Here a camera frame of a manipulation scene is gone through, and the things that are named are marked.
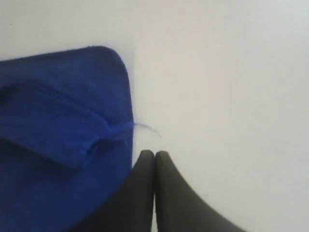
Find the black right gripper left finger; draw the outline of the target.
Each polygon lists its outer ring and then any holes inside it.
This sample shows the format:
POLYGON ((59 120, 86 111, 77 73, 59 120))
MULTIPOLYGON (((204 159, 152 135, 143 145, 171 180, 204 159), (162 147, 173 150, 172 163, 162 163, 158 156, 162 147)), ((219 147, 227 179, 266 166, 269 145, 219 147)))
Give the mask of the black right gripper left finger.
POLYGON ((71 232, 150 232, 154 206, 155 156, 143 150, 130 175, 107 202, 71 232))

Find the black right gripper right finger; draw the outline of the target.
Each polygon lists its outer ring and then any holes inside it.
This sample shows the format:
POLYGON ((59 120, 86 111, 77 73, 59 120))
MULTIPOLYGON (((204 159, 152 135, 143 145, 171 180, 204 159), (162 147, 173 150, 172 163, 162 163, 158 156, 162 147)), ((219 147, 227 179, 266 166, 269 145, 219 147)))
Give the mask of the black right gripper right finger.
POLYGON ((195 193, 166 151, 155 155, 155 212, 159 232, 244 231, 195 193))

